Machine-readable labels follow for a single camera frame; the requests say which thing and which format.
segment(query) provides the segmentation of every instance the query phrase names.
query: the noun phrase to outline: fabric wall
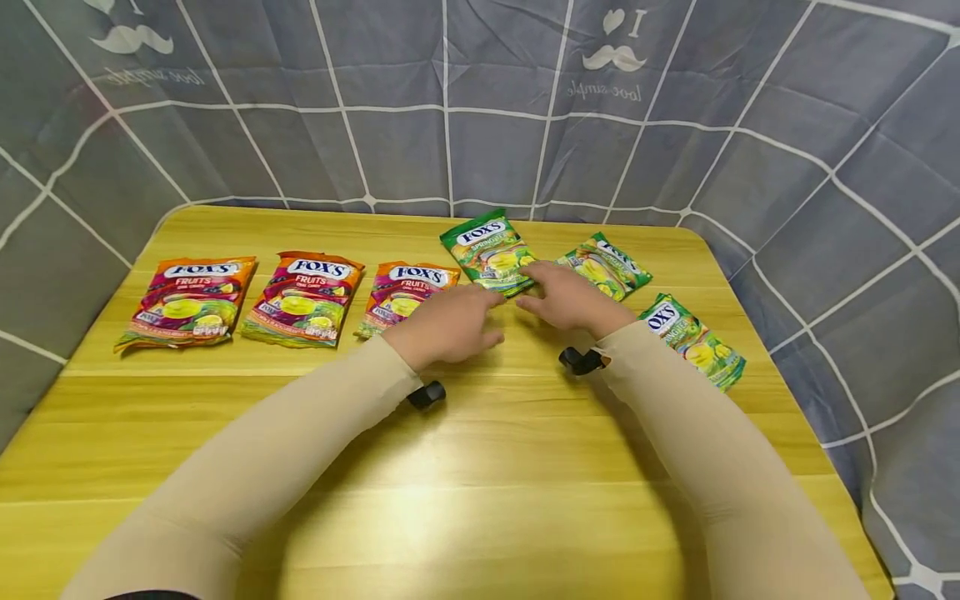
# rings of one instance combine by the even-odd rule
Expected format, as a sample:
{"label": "fabric wall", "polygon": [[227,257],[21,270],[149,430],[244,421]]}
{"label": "fabric wall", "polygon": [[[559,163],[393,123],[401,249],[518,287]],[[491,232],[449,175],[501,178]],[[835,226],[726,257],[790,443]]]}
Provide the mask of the fabric wall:
{"label": "fabric wall", "polygon": [[958,24],[955,0],[0,3],[0,447],[190,204],[686,227],[900,595],[960,598]]}

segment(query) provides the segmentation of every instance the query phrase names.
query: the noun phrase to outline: fox's candy bag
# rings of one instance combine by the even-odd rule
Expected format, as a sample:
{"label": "fox's candy bag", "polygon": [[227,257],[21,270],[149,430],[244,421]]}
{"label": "fox's candy bag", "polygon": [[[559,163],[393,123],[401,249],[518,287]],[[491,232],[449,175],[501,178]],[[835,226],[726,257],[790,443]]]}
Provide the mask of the fox's candy bag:
{"label": "fox's candy bag", "polygon": [[534,284],[519,269],[535,260],[530,248],[498,208],[458,225],[440,241],[464,268],[471,281],[507,298]]}
{"label": "fox's candy bag", "polygon": [[611,244],[600,231],[561,256],[557,262],[573,267],[597,289],[617,301],[627,298],[636,288],[646,285],[653,278],[638,267],[630,256]]}
{"label": "fox's candy bag", "polygon": [[658,295],[654,305],[640,313],[639,319],[721,392],[726,392],[743,374],[747,360],[721,342],[672,296]]}
{"label": "fox's candy bag", "polygon": [[353,335],[366,339],[383,333],[387,327],[409,317],[424,300],[456,285],[459,278],[457,269],[426,263],[381,264],[367,300],[367,312]]}
{"label": "fox's candy bag", "polygon": [[255,264],[253,256],[162,261],[113,351],[226,341]]}
{"label": "fox's candy bag", "polygon": [[281,252],[240,335],[288,348],[335,347],[364,265],[318,252]]}

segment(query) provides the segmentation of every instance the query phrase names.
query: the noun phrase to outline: wooden table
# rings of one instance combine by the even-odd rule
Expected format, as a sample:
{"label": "wooden table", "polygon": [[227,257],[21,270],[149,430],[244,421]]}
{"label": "wooden table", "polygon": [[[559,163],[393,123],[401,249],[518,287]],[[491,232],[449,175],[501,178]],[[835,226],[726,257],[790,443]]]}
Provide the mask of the wooden table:
{"label": "wooden table", "polygon": [[[241,315],[276,252],[342,254],[374,268],[452,265],[449,219],[192,207],[159,231],[69,365],[0,458],[0,598],[55,597],[84,557],[194,449],[260,398],[340,352],[235,338],[214,348],[111,353],[159,260],[255,254]],[[596,225],[515,223],[542,258]],[[731,398],[770,439],[875,598],[891,587],[856,510],[750,321],[694,233],[605,226],[654,274],[627,304],[672,292],[749,363]],[[348,313],[357,326],[363,279]],[[703,544],[632,415],[566,378],[566,339],[512,302],[507,341],[438,376],[446,406],[402,406],[357,439],[251,552],[250,598],[699,598]]]}

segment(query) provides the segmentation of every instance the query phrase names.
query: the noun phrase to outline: fox's fruits candy bag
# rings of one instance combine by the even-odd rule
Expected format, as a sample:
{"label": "fox's fruits candy bag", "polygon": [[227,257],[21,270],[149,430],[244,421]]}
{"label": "fox's fruits candy bag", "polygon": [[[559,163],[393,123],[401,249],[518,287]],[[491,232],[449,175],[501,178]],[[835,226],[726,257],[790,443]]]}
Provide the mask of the fox's fruits candy bag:
{"label": "fox's fruits candy bag", "polygon": [[654,305],[640,313],[639,319],[721,392],[726,392],[743,374],[747,360],[721,342],[672,296],[658,295]]}
{"label": "fox's fruits candy bag", "polygon": [[441,235],[440,241],[470,280],[488,290],[509,298],[534,284],[519,269],[537,259],[510,225],[503,208],[458,225]]}
{"label": "fox's fruits candy bag", "polygon": [[385,262],[376,270],[367,313],[353,335],[371,338],[387,327],[404,321],[420,304],[453,287],[460,271],[436,265]]}
{"label": "fox's fruits candy bag", "polygon": [[288,348],[335,347],[364,265],[318,252],[281,252],[240,335]]}
{"label": "fox's fruits candy bag", "polygon": [[255,264],[254,256],[164,260],[113,351],[225,342]]}
{"label": "fox's fruits candy bag", "polygon": [[638,267],[630,256],[611,244],[600,231],[561,256],[557,263],[573,267],[597,289],[617,301],[627,298],[636,288],[646,285],[653,278]]}

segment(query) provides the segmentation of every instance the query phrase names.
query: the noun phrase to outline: left hand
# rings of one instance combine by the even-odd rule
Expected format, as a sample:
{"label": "left hand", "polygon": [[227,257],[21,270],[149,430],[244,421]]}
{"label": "left hand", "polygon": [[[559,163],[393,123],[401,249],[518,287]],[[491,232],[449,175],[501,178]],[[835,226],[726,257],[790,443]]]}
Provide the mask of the left hand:
{"label": "left hand", "polygon": [[383,339],[415,372],[437,361],[459,363],[503,342],[503,331],[484,331],[487,311],[506,302],[476,283],[431,296]]}

